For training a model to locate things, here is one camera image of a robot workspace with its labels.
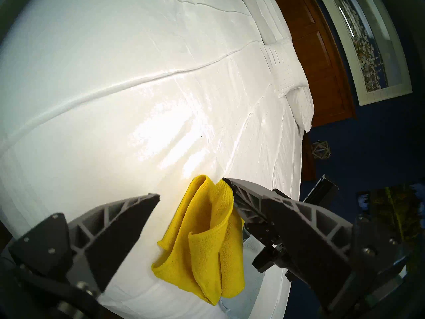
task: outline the white duvet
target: white duvet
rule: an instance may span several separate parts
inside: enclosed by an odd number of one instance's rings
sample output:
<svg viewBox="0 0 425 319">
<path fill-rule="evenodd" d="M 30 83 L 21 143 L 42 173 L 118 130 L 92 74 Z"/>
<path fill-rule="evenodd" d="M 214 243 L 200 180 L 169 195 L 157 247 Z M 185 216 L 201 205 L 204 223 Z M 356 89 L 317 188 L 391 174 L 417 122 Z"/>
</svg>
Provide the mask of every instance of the white duvet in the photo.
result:
<svg viewBox="0 0 425 319">
<path fill-rule="evenodd" d="M 18 237 L 54 212 L 161 201 L 100 302 L 124 318 L 221 318 L 150 265 L 192 178 L 298 200 L 303 130 L 278 98 L 242 0 L 32 0 L 0 51 L 0 218 Z M 252 318 L 283 318 L 269 269 Z"/>
</svg>

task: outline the dark blue wall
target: dark blue wall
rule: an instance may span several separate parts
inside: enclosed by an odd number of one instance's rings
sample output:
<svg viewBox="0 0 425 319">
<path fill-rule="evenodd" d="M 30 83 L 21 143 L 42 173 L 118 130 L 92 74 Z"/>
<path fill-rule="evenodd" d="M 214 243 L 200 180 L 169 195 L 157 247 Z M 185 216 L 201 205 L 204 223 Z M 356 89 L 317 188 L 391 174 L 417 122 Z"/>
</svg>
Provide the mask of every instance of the dark blue wall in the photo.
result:
<svg viewBox="0 0 425 319">
<path fill-rule="evenodd" d="M 425 177 L 425 79 L 411 35 L 396 11 L 389 13 L 404 49 L 413 93 L 361 107 L 354 93 L 357 119 L 316 127 L 309 133 L 312 142 L 330 144 L 330 158 L 315 161 L 317 177 L 325 173 L 338 185 L 339 196 L 331 210 L 350 222 L 358 214 L 357 192 Z M 314 184 L 302 183 L 300 199 Z M 314 293 L 295 281 L 285 319 L 317 318 L 319 306 Z"/>
</svg>

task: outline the yellow microfiber cloth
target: yellow microfiber cloth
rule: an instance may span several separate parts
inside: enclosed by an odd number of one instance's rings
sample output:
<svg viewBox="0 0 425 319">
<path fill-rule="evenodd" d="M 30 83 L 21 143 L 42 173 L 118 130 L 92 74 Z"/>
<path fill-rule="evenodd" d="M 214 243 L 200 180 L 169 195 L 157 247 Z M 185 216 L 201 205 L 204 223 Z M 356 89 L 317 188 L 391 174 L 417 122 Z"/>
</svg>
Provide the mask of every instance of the yellow microfiber cloth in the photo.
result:
<svg viewBox="0 0 425 319">
<path fill-rule="evenodd" d="M 223 180 L 196 177 L 158 245 L 165 253 L 153 273 L 212 305 L 245 288 L 242 219 Z"/>
</svg>

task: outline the geometric decoration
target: geometric decoration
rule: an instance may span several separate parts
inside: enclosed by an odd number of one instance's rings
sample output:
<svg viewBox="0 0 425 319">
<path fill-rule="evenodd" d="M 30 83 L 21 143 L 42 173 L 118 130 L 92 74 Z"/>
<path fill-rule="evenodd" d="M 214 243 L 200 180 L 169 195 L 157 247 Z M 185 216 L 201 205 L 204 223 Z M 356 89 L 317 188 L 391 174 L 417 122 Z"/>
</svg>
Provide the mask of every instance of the geometric decoration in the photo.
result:
<svg viewBox="0 0 425 319">
<path fill-rule="evenodd" d="M 326 160 L 331 155 L 331 148 L 327 141 L 317 141 L 311 145 L 311 152 L 316 159 Z"/>
</svg>

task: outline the white pillow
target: white pillow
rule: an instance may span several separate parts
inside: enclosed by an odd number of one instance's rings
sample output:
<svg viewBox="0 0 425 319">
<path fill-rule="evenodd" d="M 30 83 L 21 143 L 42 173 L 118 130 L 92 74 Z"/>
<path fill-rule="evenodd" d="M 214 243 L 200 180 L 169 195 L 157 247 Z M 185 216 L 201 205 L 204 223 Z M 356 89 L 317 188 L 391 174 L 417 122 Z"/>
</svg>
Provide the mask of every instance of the white pillow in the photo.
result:
<svg viewBox="0 0 425 319">
<path fill-rule="evenodd" d="M 261 50 L 269 65 L 279 97 L 286 95 L 292 89 L 309 85 L 292 42 L 287 40 L 261 46 Z"/>
<path fill-rule="evenodd" d="M 242 0 L 257 24 L 264 44 L 290 39 L 288 25 L 275 0 Z"/>
<path fill-rule="evenodd" d="M 261 46 L 261 50 L 273 76 L 278 97 L 286 96 L 295 121 L 308 132 L 314 113 L 313 99 L 292 42 L 286 40 Z"/>
<path fill-rule="evenodd" d="M 311 129 L 314 114 L 313 98 L 309 87 L 300 87 L 289 91 L 286 99 L 291 107 L 292 115 L 297 124 L 306 132 Z"/>
</svg>

